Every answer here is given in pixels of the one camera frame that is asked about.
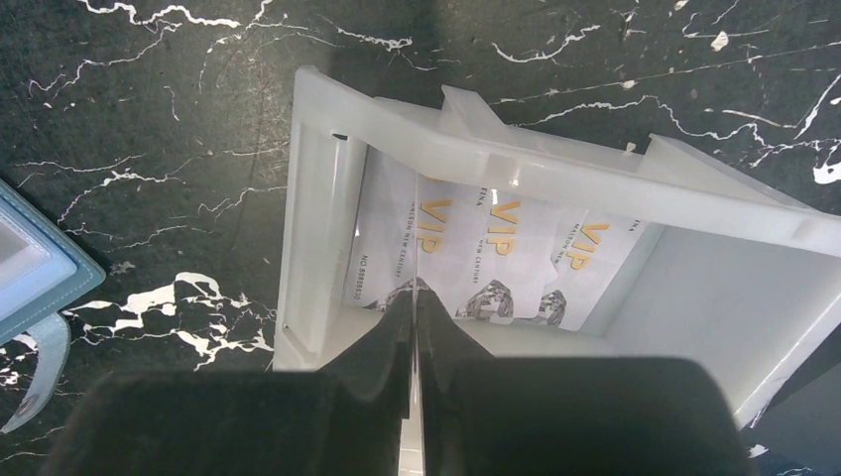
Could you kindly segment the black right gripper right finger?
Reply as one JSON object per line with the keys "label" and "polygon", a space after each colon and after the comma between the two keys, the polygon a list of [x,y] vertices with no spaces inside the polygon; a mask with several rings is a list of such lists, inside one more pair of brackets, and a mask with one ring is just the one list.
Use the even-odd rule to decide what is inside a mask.
{"label": "black right gripper right finger", "polygon": [[717,384],[664,357],[496,357],[416,294],[428,475],[751,475]]}

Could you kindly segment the blue leather card holder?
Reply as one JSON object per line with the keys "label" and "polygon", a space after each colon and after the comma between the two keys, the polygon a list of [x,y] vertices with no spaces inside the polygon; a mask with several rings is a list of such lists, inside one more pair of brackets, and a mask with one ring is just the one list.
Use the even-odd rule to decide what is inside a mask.
{"label": "blue leather card holder", "polygon": [[100,286],[104,270],[40,210],[1,183],[1,343],[35,342],[32,382],[1,427],[10,433],[46,405],[67,360],[71,331],[60,311]]}

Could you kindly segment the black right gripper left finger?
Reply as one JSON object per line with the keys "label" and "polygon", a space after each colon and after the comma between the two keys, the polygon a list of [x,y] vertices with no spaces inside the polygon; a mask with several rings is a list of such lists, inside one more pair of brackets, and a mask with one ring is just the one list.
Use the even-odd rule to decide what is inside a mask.
{"label": "black right gripper left finger", "polygon": [[395,475],[410,292],[315,371],[133,373],[79,402],[44,475]]}

